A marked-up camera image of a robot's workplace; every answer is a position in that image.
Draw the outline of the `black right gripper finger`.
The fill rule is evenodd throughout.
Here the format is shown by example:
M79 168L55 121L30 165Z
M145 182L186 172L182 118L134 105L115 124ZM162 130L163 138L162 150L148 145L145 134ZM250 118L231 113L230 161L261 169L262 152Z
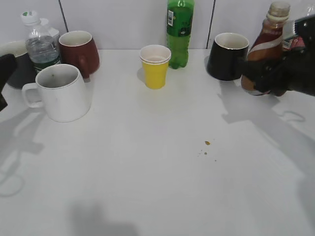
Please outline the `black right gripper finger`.
M296 20L287 21L283 26L283 39L293 39L300 36L306 48L315 51L315 15L309 15Z
M241 85L245 92L253 96L272 94L282 96L287 89L278 85L287 58L250 61L239 58L237 71L241 73Z

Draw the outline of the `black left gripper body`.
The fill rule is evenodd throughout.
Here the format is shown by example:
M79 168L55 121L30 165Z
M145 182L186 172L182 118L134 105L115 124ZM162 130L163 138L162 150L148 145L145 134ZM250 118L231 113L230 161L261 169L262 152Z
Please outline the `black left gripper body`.
M7 107L7 102L2 94L2 90L16 69L17 62L13 54L5 54L0 57L0 111Z

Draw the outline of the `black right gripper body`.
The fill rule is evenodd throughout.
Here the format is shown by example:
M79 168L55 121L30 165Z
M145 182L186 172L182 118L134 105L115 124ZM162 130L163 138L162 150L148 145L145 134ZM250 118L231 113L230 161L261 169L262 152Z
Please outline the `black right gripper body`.
M315 52L298 48L285 53L283 88L307 95L315 95Z

